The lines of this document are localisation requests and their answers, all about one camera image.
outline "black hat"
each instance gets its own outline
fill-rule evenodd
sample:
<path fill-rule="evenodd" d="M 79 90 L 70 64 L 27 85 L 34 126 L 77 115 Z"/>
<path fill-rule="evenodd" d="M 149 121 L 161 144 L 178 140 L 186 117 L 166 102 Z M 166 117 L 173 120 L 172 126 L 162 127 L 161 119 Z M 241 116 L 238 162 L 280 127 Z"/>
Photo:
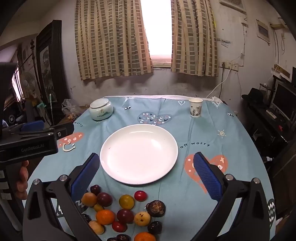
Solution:
<path fill-rule="evenodd" d="M 263 93 L 255 88 L 252 88 L 248 95 L 242 95 L 242 98 L 248 102 L 263 104 Z"/>

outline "finger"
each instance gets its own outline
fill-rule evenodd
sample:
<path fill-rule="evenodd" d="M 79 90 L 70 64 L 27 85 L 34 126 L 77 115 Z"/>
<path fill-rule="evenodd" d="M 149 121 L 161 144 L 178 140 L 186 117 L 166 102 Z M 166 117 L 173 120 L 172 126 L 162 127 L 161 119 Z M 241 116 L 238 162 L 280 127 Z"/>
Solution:
<path fill-rule="evenodd" d="M 23 162 L 22 162 L 22 166 L 23 166 L 23 167 L 27 167 L 28 165 L 29 165 L 29 161 L 23 161 Z"/>
<path fill-rule="evenodd" d="M 17 181 L 17 190 L 19 192 L 24 192 L 26 191 L 28 188 L 28 182 L 27 181 L 24 181 L 24 182 L 21 182 L 21 181 Z"/>
<path fill-rule="evenodd" d="M 21 200 L 26 200 L 27 197 L 28 197 L 27 191 L 24 191 L 24 192 L 19 192 L 19 191 L 17 191 L 17 192 L 15 193 L 15 195 L 16 195 L 17 198 L 19 198 L 19 199 L 21 199 Z"/>
<path fill-rule="evenodd" d="M 20 179 L 22 181 L 27 181 L 29 177 L 29 173 L 26 167 L 21 167 L 20 168 Z"/>

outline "blue tablecloth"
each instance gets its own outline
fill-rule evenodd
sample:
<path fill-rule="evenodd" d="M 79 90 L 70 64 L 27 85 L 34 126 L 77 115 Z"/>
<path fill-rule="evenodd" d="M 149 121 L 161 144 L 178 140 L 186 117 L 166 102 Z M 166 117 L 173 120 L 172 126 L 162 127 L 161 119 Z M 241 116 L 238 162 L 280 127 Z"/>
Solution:
<path fill-rule="evenodd" d="M 271 185 L 261 157 L 243 125 L 227 105 L 204 101 L 202 116 L 192 118 L 189 114 L 188 100 L 108 98 L 114 106 L 113 115 L 106 120 L 96 122 L 91 119 L 89 111 L 85 111 L 74 122 L 74 133 L 58 141 L 59 152 L 42 159 L 28 181 L 29 188 L 36 178 L 45 182 L 56 180 L 62 174 L 70 174 L 73 168 L 83 164 L 92 152 L 99 154 L 104 141 L 116 130 L 132 124 L 150 123 L 163 127 L 174 136 L 179 147 L 177 162 L 164 178 L 140 187 L 115 181 L 100 167 L 90 186 L 98 184 L 102 187 L 102 191 L 112 195 L 113 204 L 108 209 L 117 213 L 120 209 L 118 200 L 121 195 L 133 196 L 135 191 L 144 190 L 149 196 L 148 200 L 136 202 L 132 211 L 135 214 L 144 211 L 149 201 L 159 199 L 167 208 L 164 217 L 156 218 L 163 222 L 160 241 L 190 240 L 217 204 L 210 198 L 192 167 L 192 155 L 198 151 L 224 173 L 231 173 L 238 180 L 250 181 L 258 177 L 264 188 L 266 200 L 273 199 Z M 150 114 L 163 119 L 155 123 L 149 118 Z M 72 148 L 73 144 L 75 149 L 64 152 L 63 143 L 67 143 L 69 139 L 71 144 L 66 144 L 65 149 Z M 154 158 L 150 153 L 143 153 L 143 156 L 147 160 Z M 239 201 L 235 202 L 220 234 L 229 230 Z M 53 204 L 56 207 L 56 200 L 53 200 Z M 88 208 L 85 213 L 95 220 L 95 211 L 92 208 Z M 59 221 L 63 229 L 72 234 L 65 218 L 61 217 Z M 133 240 L 137 233 L 145 231 L 147 227 L 129 224 L 125 234 L 131 236 Z M 271 226 L 270 237 L 273 237 L 274 233 L 275 222 Z M 109 225 L 106 226 L 106 231 L 100 235 L 100 238 L 106 240 L 117 234 Z"/>

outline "framed painting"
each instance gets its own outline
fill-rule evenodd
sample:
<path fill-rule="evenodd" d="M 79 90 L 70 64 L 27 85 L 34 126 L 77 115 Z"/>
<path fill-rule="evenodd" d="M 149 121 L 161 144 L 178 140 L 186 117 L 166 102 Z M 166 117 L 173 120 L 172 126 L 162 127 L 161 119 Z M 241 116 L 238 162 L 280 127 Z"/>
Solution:
<path fill-rule="evenodd" d="M 63 119 L 62 103 L 64 99 L 69 99 L 64 74 L 61 36 L 62 21 L 53 20 L 36 37 L 36 62 L 42 101 L 46 104 L 50 121 L 52 122 L 53 119 L 54 125 Z"/>

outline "paper cup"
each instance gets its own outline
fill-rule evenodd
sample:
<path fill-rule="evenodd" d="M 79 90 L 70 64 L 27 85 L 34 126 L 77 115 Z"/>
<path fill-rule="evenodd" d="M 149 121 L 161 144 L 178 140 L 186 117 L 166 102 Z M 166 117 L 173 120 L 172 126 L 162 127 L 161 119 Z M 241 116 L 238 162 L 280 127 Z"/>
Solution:
<path fill-rule="evenodd" d="M 202 112 L 202 99 L 200 98 L 191 98 L 190 102 L 190 115 L 191 117 L 198 118 Z"/>

